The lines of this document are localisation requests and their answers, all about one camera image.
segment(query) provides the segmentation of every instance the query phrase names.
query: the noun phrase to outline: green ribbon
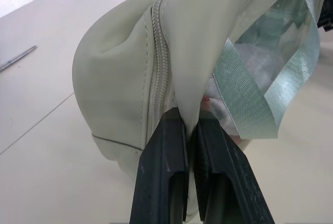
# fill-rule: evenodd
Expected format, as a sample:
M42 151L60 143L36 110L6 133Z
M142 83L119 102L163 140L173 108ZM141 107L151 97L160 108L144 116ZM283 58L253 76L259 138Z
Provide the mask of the green ribbon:
M264 95L229 39L222 49L213 78L242 139L277 138L287 107L316 67L319 32L314 1L305 1L311 15L307 39L285 64Z

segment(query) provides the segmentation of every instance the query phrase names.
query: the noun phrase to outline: bag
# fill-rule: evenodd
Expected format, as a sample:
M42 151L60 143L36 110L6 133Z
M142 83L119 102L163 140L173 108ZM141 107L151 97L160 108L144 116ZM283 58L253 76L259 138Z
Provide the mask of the bag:
M322 2L127 0L106 13L73 62L75 96L102 154L135 179L160 117L175 106L188 138L200 105L228 134L275 138L315 67ZM197 212L193 180L189 219Z

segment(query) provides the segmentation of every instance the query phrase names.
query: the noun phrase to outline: zipper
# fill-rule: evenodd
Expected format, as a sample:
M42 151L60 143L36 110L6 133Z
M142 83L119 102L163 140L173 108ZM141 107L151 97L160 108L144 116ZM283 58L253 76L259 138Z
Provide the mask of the zipper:
M152 136L165 111L165 100L171 84L170 52L160 21L162 2L163 0L156 0L151 9L154 62L148 104L147 140Z

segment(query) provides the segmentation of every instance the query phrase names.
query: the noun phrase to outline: zipper teeth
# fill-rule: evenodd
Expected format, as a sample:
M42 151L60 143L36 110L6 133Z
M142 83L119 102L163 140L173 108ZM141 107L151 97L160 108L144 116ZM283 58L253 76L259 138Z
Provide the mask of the zipper teeth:
M152 28L155 41L155 53L157 61L157 75L155 88L153 89L153 97L151 104L152 122L150 136L153 134L157 122L161 118L161 112L163 110L163 103L165 94L168 87L169 78L169 66L168 66L168 55L169 50L167 43L162 33L162 27L160 22L160 7L163 0L156 0L153 4L151 17L152 17Z

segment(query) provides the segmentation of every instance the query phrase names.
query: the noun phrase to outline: table surface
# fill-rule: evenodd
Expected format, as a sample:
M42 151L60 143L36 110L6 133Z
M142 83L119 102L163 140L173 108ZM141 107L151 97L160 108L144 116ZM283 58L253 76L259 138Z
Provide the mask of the table surface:
M73 95L72 60L88 28L124 0L34 0L0 18L0 223L126 223L134 183L106 160ZM276 223L333 223L333 33L277 140L249 159ZM193 223L199 223L198 217Z

